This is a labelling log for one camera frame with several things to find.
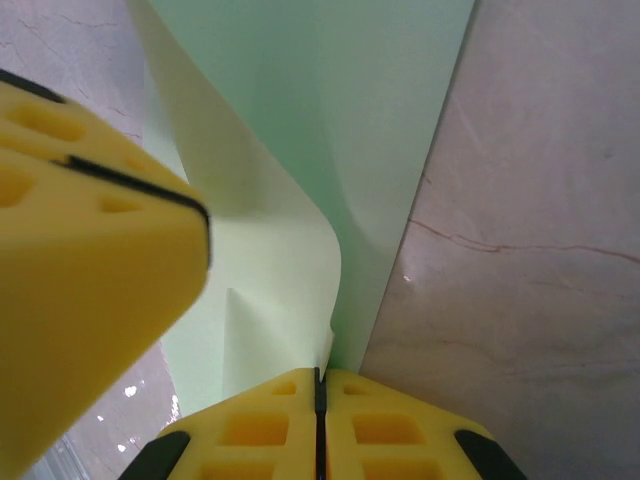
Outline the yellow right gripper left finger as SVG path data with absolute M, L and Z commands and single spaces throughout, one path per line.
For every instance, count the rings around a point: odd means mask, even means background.
M 165 427 L 118 480 L 317 480 L 315 372 L 294 369 Z

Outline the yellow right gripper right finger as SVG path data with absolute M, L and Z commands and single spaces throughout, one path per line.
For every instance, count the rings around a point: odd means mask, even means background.
M 472 420 L 351 371 L 325 379 L 327 480 L 528 480 Z

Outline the light green paper sheet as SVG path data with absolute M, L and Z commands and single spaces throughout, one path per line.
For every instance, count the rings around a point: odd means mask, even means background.
M 204 198 L 212 267 L 164 336 L 190 415 L 360 367 L 475 0 L 127 0 L 145 148 Z

